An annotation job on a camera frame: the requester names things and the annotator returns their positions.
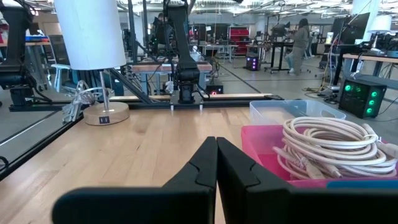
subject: floor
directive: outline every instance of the floor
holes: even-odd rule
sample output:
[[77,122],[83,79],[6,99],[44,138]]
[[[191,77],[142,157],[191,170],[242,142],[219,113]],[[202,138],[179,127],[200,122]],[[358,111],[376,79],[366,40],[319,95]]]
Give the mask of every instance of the floor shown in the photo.
[[[306,96],[303,88],[311,87],[318,88],[322,82],[322,75],[315,77],[315,74],[322,73],[319,70],[318,63],[320,58],[314,57],[303,62],[303,71],[311,70],[311,73],[303,72],[300,76],[290,76],[287,72],[276,72],[270,74],[269,72],[261,71],[251,72],[243,69],[245,61],[243,58],[237,58],[234,63],[222,64],[224,68],[220,68],[219,80],[224,84],[225,93],[272,93],[279,95],[287,100],[306,99],[317,100],[323,102],[322,98],[311,98]],[[373,65],[366,64],[363,73],[371,73]],[[398,71],[393,71],[392,78],[398,78]],[[61,93],[56,93],[53,90],[45,90],[43,92],[46,96],[53,100],[67,100],[69,99]],[[396,91],[388,91],[386,98],[394,100],[398,96]],[[44,136],[55,131],[62,126],[62,114],[51,112],[20,112],[10,113],[8,106],[11,104],[9,92],[0,89],[0,101],[3,106],[0,108],[0,156],[8,156],[11,159],[16,158],[21,152],[31,147],[35,142],[41,140]],[[381,111],[383,111],[390,103],[384,101]],[[336,105],[329,105],[332,108],[337,108]],[[378,116],[375,121],[365,121],[347,114],[347,120],[355,123],[369,123],[374,130],[383,139],[389,142],[398,143],[396,138],[398,131],[398,120],[390,122],[386,121],[398,118],[398,105],[393,104],[385,113]]]

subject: plastic bin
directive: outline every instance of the plastic bin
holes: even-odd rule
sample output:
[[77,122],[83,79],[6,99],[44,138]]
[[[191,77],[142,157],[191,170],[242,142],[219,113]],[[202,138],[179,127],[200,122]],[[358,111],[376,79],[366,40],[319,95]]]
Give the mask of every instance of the plastic bin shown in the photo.
[[264,100],[250,102],[252,125],[280,125],[301,116],[345,119],[346,115],[313,100]]
[[355,179],[325,179],[325,180],[298,180],[292,177],[286,170],[284,170],[277,161],[277,154],[272,150],[272,147],[283,147],[282,125],[269,126],[245,126],[242,128],[242,149],[258,164],[265,167],[281,179],[296,187],[321,187],[325,188],[331,181],[336,180],[398,180],[394,178],[355,178]]

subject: lamp base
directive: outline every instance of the lamp base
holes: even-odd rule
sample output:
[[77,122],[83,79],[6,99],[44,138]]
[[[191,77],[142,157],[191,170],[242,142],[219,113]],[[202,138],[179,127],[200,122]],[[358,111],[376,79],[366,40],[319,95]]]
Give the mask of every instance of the lamp base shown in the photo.
[[125,103],[109,102],[108,111],[105,111],[103,103],[99,103],[86,108],[83,114],[86,124],[101,126],[115,124],[128,119],[130,110],[129,105]]

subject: person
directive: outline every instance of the person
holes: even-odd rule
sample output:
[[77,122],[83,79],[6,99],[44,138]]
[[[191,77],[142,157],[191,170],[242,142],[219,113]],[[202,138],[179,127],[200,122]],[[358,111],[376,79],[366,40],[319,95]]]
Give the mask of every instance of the person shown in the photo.
[[289,74],[299,75],[302,57],[308,45],[308,38],[310,37],[310,28],[307,19],[301,19],[298,23],[298,31],[293,35],[294,40],[293,50],[286,56],[286,61],[289,64]]

